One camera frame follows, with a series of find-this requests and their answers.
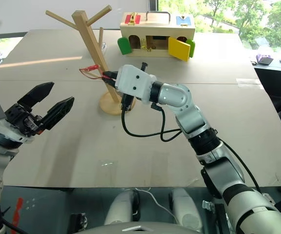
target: yellow door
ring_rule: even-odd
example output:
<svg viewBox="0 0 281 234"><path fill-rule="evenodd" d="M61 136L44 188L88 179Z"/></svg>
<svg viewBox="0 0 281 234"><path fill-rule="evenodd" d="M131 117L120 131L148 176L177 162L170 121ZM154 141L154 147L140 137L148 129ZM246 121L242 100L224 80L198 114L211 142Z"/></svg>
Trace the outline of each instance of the yellow door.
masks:
<svg viewBox="0 0 281 234"><path fill-rule="evenodd" d="M190 44L169 37L168 50L170 55L178 59L181 59L186 62L189 59Z"/></svg>

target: white table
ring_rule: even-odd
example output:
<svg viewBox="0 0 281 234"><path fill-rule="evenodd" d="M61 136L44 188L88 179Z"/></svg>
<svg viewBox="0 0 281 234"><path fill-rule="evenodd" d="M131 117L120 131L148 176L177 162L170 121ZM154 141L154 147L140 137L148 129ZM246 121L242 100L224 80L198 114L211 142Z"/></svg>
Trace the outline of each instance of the white table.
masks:
<svg viewBox="0 0 281 234"><path fill-rule="evenodd" d="M105 30L103 35L108 46L105 59L113 71L124 64L141 67L144 61L148 73L168 83L260 83L235 34L196 33L194 57L188 62L123 56L117 45L120 31ZM0 66L0 80L87 80L78 69L93 64L78 31L32 30Z"/></svg>
<svg viewBox="0 0 281 234"><path fill-rule="evenodd" d="M40 81L0 81L6 110ZM261 89L236 84L187 84L194 102L246 162L260 186L281 185L281 122ZM20 147L7 167L6 185L40 187L181 187L204 186L201 165L183 135L163 143L159 136L134 138L120 117L98 106L102 82L56 81L51 94L35 106L44 115L56 102L75 97L71 112L51 131ZM176 127L166 110L166 128ZM137 102L126 116L133 133L159 131L161 114ZM246 174L248 185L253 185Z"/></svg>

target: white cable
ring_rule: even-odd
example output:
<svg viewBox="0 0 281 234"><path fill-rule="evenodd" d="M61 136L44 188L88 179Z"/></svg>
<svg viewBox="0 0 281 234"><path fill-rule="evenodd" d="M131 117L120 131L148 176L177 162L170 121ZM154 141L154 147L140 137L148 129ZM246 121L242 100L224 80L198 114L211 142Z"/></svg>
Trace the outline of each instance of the white cable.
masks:
<svg viewBox="0 0 281 234"><path fill-rule="evenodd" d="M156 198L154 197L154 195L153 195L151 192L146 191L146 190L142 190L142 189L138 189L138 188L135 188L135 189L136 189L137 191L144 192L144 193L147 193L147 194L151 195L151 197L152 197L152 199L154 200L154 202L156 203L156 205L159 206L160 208L164 209L165 211L167 211L167 212L175 219L176 223L177 223L177 224L179 223L178 219L177 219L167 208L165 208L164 206L160 205L160 204L157 202Z"/></svg>

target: wooden coat rack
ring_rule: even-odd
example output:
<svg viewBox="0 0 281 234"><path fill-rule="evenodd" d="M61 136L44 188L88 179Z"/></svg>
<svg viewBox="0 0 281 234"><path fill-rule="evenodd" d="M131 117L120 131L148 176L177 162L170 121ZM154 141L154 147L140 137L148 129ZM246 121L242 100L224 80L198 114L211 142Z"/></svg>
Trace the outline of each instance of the wooden coat rack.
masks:
<svg viewBox="0 0 281 234"><path fill-rule="evenodd" d="M91 25L97 20L99 20L101 17L106 15L108 12L110 12L111 10L112 10L111 6L107 5L105 8L103 8L101 11L99 11L90 19L87 18L85 11L75 11L72 14L74 23L60 17L59 15L56 15L53 12L46 11L45 13L46 15L78 30L94 63L98 64L101 68L100 70L104 72L104 71L109 71L109 69L101 51L103 28L100 28L99 41L97 42L94 32L91 28ZM108 89L108 92L106 92L103 96L101 96L99 105L101 109L108 114L120 115L121 114L120 97L117 95L116 90L112 86L108 84L105 85Z"/></svg>

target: purple object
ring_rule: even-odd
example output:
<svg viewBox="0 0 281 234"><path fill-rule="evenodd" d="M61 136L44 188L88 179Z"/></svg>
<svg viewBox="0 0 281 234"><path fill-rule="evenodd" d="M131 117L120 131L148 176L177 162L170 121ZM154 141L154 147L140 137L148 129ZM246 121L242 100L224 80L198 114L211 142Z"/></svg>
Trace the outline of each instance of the purple object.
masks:
<svg viewBox="0 0 281 234"><path fill-rule="evenodd" d="M269 65L273 61L273 58L270 55L257 54L256 58L258 63L265 65Z"/></svg>

